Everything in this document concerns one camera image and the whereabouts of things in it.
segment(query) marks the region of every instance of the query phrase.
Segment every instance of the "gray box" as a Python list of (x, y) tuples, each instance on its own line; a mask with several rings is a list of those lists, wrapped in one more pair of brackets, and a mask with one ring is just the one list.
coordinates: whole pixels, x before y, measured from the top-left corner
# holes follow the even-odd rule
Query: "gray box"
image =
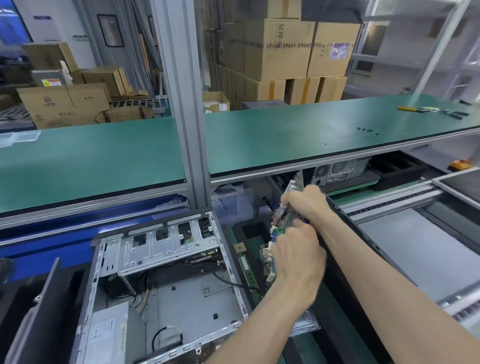
[(145, 324), (128, 302), (92, 315), (85, 364), (130, 364), (145, 355)]
[(263, 101), (248, 101), (242, 102), (241, 109), (268, 109), (268, 108), (278, 108), (280, 106), (290, 106), (289, 104), (283, 102), (282, 100), (263, 100)]

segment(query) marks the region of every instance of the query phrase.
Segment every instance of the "pliers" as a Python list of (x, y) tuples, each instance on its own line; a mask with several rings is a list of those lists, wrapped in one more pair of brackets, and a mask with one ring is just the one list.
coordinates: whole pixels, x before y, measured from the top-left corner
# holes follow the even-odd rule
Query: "pliers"
[(450, 109), (439, 109), (439, 108), (410, 108), (408, 106), (399, 106), (397, 109), (403, 111), (413, 111), (413, 112), (441, 112), (445, 115), (448, 115), (454, 119), (462, 120), (465, 116), (470, 115), (467, 112), (456, 111)]

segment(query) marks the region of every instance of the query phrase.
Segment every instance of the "green workbench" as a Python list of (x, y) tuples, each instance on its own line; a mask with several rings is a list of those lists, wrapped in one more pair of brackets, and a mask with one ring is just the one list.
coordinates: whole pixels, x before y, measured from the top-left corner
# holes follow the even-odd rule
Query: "green workbench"
[[(396, 109), (411, 102), (472, 109), (431, 96), (412, 101), (409, 95), (396, 95), (206, 114), (210, 173), (215, 177), (401, 140), (480, 130), (474, 114), (459, 121), (440, 113)], [(174, 184), (184, 178), (172, 117), (46, 129), (35, 142), (0, 148), (0, 214)]]
[(395, 95), (206, 114), (210, 174), (223, 176), (299, 159), (480, 129), (478, 114), (457, 120), (442, 113), (397, 110), (401, 105), (459, 111), (472, 109), (429, 95), (421, 95), (418, 99), (411, 95)]
[(184, 178), (172, 117), (45, 129), (0, 148), (0, 213)]

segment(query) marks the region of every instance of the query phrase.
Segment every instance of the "purple label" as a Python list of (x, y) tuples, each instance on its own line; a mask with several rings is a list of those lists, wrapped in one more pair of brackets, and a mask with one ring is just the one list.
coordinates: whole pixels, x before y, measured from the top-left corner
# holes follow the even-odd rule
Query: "purple label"
[(350, 43), (334, 43), (330, 52), (331, 60), (344, 60), (348, 54)]

